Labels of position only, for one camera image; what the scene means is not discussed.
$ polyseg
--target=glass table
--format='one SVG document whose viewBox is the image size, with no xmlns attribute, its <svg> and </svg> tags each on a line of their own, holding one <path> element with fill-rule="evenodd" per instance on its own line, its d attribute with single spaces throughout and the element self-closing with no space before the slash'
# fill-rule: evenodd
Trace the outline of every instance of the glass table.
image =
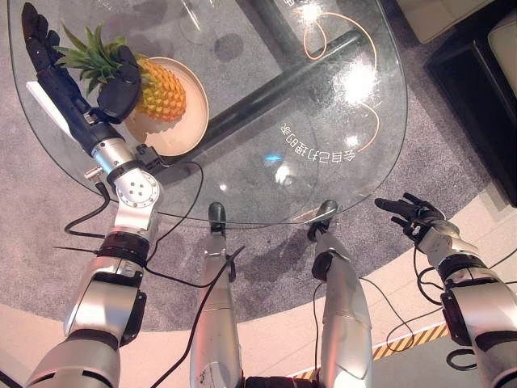
<svg viewBox="0 0 517 388">
<path fill-rule="evenodd" d="M 53 160 L 89 189 L 95 165 L 47 117 L 25 87 L 35 71 L 20 23 L 24 1 L 8 2 L 11 58 L 25 115 Z M 165 157 L 160 211 L 229 222 L 302 223 L 325 199 L 345 211 L 386 178 L 406 129 L 406 84 L 392 33 L 376 0 L 33 1 L 70 46 L 62 24 L 83 37 L 124 35 L 135 53 L 188 66 L 206 91 L 210 121 L 187 154 Z M 117 126 L 132 146 L 124 124 Z"/>
</svg>

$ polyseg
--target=beige plate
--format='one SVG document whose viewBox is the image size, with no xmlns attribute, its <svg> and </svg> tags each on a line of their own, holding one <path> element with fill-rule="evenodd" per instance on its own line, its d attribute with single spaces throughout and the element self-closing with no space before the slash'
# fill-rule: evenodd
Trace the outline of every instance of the beige plate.
<svg viewBox="0 0 517 388">
<path fill-rule="evenodd" d="M 186 111 L 180 119 L 164 123 L 135 110 L 124 123 L 138 142 L 153 146 L 160 155 L 185 154 L 198 145 L 207 130 L 207 95 L 200 80 L 182 63 L 164 57 L 150 59 L 178 77 L 187 94 Z"/>
</svg>

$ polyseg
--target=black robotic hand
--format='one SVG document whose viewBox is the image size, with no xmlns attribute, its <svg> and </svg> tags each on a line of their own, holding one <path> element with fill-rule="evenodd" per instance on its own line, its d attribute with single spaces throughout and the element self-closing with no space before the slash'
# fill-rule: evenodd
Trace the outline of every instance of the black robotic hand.
<svg viewBox="0 0 517 388">
<path fill-rule="evenodd" d="M 445 221 L 445 215 L 434 205 L 420 200 L 408 192 L 404 193 L 403 198 L 406 200 L 395 201 L 376 198 L 375 205 L 380 209 L 401 216 L 402 218 L 392 217 L 391 221 L 402 226 L 404 234 L 418 245 L 431 227 L 431 223 Z"/>
<path fill-rule="evenodd" d="M 141 93 L 141 77 L 135 57 L 128 47 L 119 51 L 121 66 L 116 77 L 105 85 L 92 108 L 82 97 L 77 83 L 68 71 L 56 64 L 62 56 L 53 47 L 59 35 L 48 30 L 48 21 L 26 2 L 22 11 L 23 37 L 27 52 L 36 69 L 38 83 L 66 119 L 72 136 L 91 154 L 99 142 L 120 137 L 109 123 L 119 124 L 135 108 Z"/>
</svg>

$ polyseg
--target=black furniture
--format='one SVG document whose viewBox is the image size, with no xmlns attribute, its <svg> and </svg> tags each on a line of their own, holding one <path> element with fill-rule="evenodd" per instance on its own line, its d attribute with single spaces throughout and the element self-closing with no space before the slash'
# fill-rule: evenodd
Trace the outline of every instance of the black furniture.
<svg viewBox="0 0 517 388">
<path fill-rule="evenodd" d="M 512 7 L 512 1 L 496 1 L 460 23 L 427 70 L 517 206 L 517 99 L 488 42 L 489 32 Z"/>
</svg>

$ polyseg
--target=hazard stripe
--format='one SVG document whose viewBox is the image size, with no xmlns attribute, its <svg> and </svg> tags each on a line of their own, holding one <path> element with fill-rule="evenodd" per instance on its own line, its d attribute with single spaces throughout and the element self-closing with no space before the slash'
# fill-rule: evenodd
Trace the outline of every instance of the hazard stripe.
<svg viewBox="0 0 517 388">
<path fill-rule="evenodd" d="M 403 352 L 402 349 L 407 350 L 409 348 L 426 344 L 438 338 L 449 335 L 449 330 L 446 323 L 442 323 L 438 326 L 429 327 L 418 333 L 414 333 L 414 340 L 411 343 L 411 335 L 406 335 L 400 339 L 395 339 L 387 344 L 377 345 L 372 349 L 372 359 L 377 361 L 383 357 L 390 356 L 395 352 Z M 292 375 L 294 378 L 310 379 L 313 376 L 314 367 L 306 369 L 302 372 Z"/>
</svg>

